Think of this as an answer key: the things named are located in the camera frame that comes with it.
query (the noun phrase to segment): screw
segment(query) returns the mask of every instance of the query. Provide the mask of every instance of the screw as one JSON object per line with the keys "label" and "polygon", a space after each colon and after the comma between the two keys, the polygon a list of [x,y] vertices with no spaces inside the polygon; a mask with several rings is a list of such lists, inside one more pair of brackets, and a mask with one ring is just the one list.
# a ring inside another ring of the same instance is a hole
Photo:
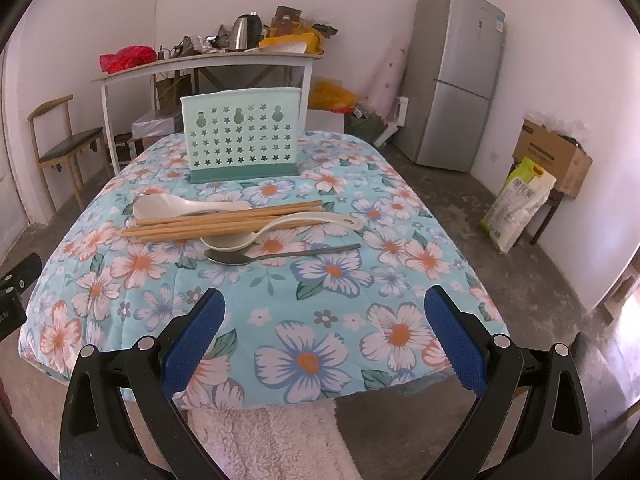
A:
{"label": "screw", "polygon": [[92,353],[94,353],[93,345],[84,345],[80,351],[81,357],[89,357]]}
{"label": "screw", "polygon": [[502,334],[494,336],[494,343],[500,348],[508,348],[511,345],[511,341],[509,341],[509,338]]}
{"label": "screw", "polygon": [[554,349],[556,350],[558,355],[561,355],[561,356],[569,355],[569,349],[566,347],[566,345],[563,345],[562,343],[558,343],[556,346],[554,346]]}
{"label": "screw", "polygon": [[149,350],[156,340],[151,336],[145,336],[140,341],[138,341],[138,348],[140,350]]}

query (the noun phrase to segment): blue gripper pad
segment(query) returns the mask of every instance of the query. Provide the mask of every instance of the blue gripper pad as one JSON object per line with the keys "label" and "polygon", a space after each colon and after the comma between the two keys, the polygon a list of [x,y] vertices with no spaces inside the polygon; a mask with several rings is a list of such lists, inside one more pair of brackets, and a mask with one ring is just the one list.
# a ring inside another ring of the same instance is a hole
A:
{"label": "blue gripper pad", "polygon": [[460,383],[482,397],[486,390],[484,355],[452,311],[456,308],[440,286],[424,296],[424,313]]}
{"label": "blue gripper pad", "polygon": [[160,385],[169,399],[186,389],[225,319],[225,298],[218,290],[210,288],[193,308],[196,313],[162,359]]}

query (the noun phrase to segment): wooden chair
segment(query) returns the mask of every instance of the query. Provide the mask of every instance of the wooden chair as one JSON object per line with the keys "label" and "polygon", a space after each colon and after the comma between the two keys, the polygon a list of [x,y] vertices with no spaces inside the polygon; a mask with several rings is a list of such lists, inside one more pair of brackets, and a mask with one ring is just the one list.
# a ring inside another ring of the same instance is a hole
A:
{"label": "wooden chair", "polygon": [[[102,127],[100,128],[92,128],[91,130],[86,130],[84,132],[80,132],[79,134],[73,134],[71,131],[71,117],[69,116],[69,101],[73,99],[72,95],[67,95],[61,97],[59,99],[54,99],[53,101],[47,101],[46,103],[38,106],[33,112],[31,112],[27,121],[29,122],[29,126],[31,129],[31,142],[33,144],[33,152],[38,161],[38,170],[40,171],[40,178],[42,183],[47,191],[47,199],[49,200],[49,205],[56,211],[56,207],[53,204],[53,199],[51,198],[51,192],[49,191],[49,186],[47,186],[47,181],[44,178],[43,168],[49,168],[51,166],[55,166],[58,171],[62,171],[62,166],[66,168],[69,172],[69,177],[71,177],[71,185],[74,189],[74,195],[76,196],[76,200],[78,200],[78,205],[80,209],[84,210],[84,201],[81,196],[81,189],[84,187],[84,181],[82,180],[82,174],[80,173],[80,166],[78,165],[78,152],[85,148],[86,146],[90,146],[94,152],[97,151],[96,141],[100,142],[100,149],[102,150],[102,155],[104,157],[104,164],[107,168],[107,173],[109,173],[109,159],[107,158],[107,151],[104,145],[104,136],[102,135]],[[51,148],[47,153],[43,156],[40,156],[38,152],[38,141],[36,139],[36,130],[33,125],[33,120],[36,117],[40,117],[47,112],[50,112],[54,108],[64,105],[65,106],[65,118],[66,118],[66,139]],[[78,174],[78,179],[76,180],[76,176],[74,175],[74,170],[72,167],[76,168],[76,173]]]}

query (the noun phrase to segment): blue floral tablecloth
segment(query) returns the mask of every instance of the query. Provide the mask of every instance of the blue floral tablecloth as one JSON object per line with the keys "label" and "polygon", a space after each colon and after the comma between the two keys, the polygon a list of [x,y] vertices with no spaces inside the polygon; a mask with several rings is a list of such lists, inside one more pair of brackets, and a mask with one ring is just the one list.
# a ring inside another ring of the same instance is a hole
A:
{"label": "blue floral tablecloth", "polygon": [[[226,316],[179,408],[242,408],[337,397],[452,373],[424,317],[424,293],[441,284],[489,332],[506,332],[494,304],[417,195],[368,144],[313,132],[298,141],[300,176],[191,185],[184,137],[159,141],[113,178],[44,267],[20,330],[20,355],[68,380],[79,349],[129,348],[188,312],[210,286]],[[360,242],[348,253],[274,258],[223,267],[199,240],[141,244],[133,198],[171,192],[253,206],[322,199],[361,218],[350,232],[319,225],[272,232],[249,254]]]}

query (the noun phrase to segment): stainless steel kettle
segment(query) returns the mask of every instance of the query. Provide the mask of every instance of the stainless steel kettle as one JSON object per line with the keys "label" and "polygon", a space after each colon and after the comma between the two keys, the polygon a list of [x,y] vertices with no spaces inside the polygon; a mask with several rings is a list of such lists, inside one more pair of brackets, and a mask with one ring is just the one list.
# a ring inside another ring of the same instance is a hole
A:
{"label": "stainless steel kettle", "polygon": [[241,51],[256,48],[262,35],[262,22],[257,12],[238,16],[229,35],[229,50]]}

